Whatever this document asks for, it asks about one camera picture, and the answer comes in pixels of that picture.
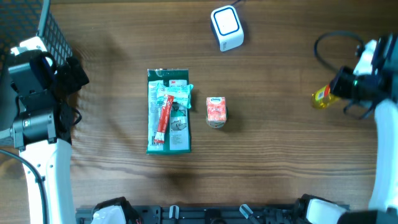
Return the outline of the yellow oil bottle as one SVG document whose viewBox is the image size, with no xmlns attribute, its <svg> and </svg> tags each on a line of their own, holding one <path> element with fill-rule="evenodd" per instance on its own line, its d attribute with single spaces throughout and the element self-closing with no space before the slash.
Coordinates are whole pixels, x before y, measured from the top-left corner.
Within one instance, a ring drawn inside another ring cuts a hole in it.
<svg viewBox="0 0 398 224">
<path fill-rule="evenodd" d="M 326 109 L 339 100 L 339 97 L 331 94 L 331 88 L 329 84 L 313 93 L 311 98 L 312 107 L 318 110 Z"/>
</svg>

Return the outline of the grey plastic mesh basket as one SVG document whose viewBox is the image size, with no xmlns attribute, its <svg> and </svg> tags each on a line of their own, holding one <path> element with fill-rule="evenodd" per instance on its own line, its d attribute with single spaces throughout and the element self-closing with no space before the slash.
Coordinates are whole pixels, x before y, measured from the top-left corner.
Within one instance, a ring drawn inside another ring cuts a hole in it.
<svg viewBox="0 0 398 224">
<path fill-rule="evenodd" d="M 40 37 L 47 51 L 61 65 L 73 55 L 57 21 L 50 12 L 50 1 L 1 0 L 1 146 L 12 146 L 9 134 L 17 113 L 17 93 L 11 88 L 6 60 L 11 48 L 32 37 Z"/>
</svg>

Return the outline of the red stick sachet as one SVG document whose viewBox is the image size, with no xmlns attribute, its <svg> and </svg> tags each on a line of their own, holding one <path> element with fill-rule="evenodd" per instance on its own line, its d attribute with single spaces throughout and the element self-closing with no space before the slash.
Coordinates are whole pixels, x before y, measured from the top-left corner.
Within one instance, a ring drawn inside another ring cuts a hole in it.
<svg viewBox="0 0 398 224">
<path fill-rule="evenodd" d="M 156 144 L 163 144 L 165 142 L 165 133 L 167 130 L 167 125 L 169 123 L 170 112 L 173 102 L 174 102 L 174 96 L 164 95 L 160 117 L 159 117 L 158 128 L 154 137 L 154 142 Z"/>
</svg>

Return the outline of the teal pack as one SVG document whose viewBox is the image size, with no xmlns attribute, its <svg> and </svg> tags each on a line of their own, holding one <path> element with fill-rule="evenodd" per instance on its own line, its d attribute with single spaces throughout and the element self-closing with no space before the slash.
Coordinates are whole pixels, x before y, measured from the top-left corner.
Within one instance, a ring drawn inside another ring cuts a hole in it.
<svg viewBox="0 0 398 224">
<path fill-rule="evenodd" d="M 193 90 L 193 85 L 184 85 L 184 86 L 170 86 L 166 87 L 161 84 L 156 86 L 156 103 L 161 105 L 164 102 L 165 95 L 173 96 L 174 103 L 178 103 L 187 109 L 190 109 L 191 106 L 191 91 Z"/>
</svg>

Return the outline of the green 3M package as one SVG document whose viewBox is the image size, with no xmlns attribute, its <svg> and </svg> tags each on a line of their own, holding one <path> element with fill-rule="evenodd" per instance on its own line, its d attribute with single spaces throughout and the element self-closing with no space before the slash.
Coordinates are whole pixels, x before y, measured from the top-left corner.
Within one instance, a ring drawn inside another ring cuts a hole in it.
<svg viewBox="0 0 398 224">
<path fill-rule="evenodd" d="M 147 71 L 148 87 L 148 154 L 183 154 L 191 152 L 191 135 L 189 110 L 178 103 L 172 105 L 169 124 L 165 132 L 165 143 L 154 142 L 155 132 L 161 113 L 157 102 L 156 88 L 189 86 L 187 69 L 149 69 Z"/>
</svg>

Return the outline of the orange tissue box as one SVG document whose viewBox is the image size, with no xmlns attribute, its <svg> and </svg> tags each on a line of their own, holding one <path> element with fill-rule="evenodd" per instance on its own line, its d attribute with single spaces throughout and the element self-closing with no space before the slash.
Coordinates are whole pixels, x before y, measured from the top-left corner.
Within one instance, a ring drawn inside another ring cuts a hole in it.
<svg viewBox="0 0 398 224">
<path fill-rule="evenodd" d="M 207 121 L 223 122 L 227 120 L 225 97 L 208 97 L 206 99 Z"/>
</svg>

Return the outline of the green lidded jar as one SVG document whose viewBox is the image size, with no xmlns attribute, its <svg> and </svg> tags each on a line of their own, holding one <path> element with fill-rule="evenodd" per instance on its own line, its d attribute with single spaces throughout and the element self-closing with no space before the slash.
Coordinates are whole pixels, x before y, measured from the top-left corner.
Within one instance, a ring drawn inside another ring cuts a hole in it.
<svg viewBox="0 0 398 224">
<path fill-rule="evenodd" d="M 227 119 L 225 121 L 210 121 L 208 119 L 208 116 L 206 116 L 206 123 L 208 126 L 214 128 L 214 129 L 220 129 L 222 128 L 227 122 Z"/>
</svg>

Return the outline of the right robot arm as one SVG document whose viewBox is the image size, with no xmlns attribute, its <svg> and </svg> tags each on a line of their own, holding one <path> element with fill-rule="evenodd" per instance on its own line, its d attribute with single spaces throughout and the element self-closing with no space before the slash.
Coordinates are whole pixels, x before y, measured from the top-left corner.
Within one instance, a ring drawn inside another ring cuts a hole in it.
<svg viewBox="0 0 398 224">
<path fill-rule="evenodd" d="M 345 36 L 358 41 L 354 69 L 336 68 L 319 53 L 327 37 Z M 365 43 L 355 33 L 338 30 L 319 36 L 313 47 L 315 58 L 336 73 L 332 81 L 312 95 L 312 106 L 325 109 L 336 100 L 347 100 L 344 114 L 362 106 L 371 113 L 377 128 L 377 161 L 373 192 L 368 209 L 351 212 L 334 202 L 303 195 L 295 204 L 292 223 L 397 223 L 397 34 L 388 34 Z"/>
</svg>

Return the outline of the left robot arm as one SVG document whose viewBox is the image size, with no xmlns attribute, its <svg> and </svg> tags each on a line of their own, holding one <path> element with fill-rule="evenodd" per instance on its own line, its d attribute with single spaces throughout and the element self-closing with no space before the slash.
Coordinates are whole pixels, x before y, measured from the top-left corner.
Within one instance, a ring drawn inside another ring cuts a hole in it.
<svg viewBox="0 0 398 224">
<path fill-rule="evenodd" d="M 55 57 L 41 50 L 13 53 L 6 72 L 16 92 L 18 110 L 12 126 L 1 131 L 18 154 L 1 153 L 21 162 L 27 182 L 31 223 L 78 223 L 70 180 L 71 129 L 81 114 L 67 97 L 89 79 L 75 57 L 57 64 Z"/>
</svg>

